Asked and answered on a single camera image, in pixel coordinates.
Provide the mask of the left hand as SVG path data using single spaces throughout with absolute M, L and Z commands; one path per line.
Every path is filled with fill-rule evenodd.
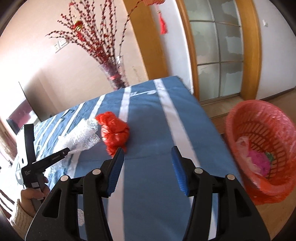
M 49 187 L 47 186 L 48 179 L 44 177 L 44 188 L 40 190 L 36 190 L 34 188 L 26 188 L 21 191 L 20 197 L 20 206 L 24 210 L 26 214 L 30 217 L 34 217 L 36 214 L 36 209 L 32 203 L 32 199 L 43 199 L 46 198 L 50 192 Z

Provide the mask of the cream knitted sleeve forearm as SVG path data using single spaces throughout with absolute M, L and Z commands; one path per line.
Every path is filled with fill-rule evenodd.
M 10 218 L 10 224 L 16 233 L 24 240 L 33 218 L 21 207 L 20 199 L 17 199 Z

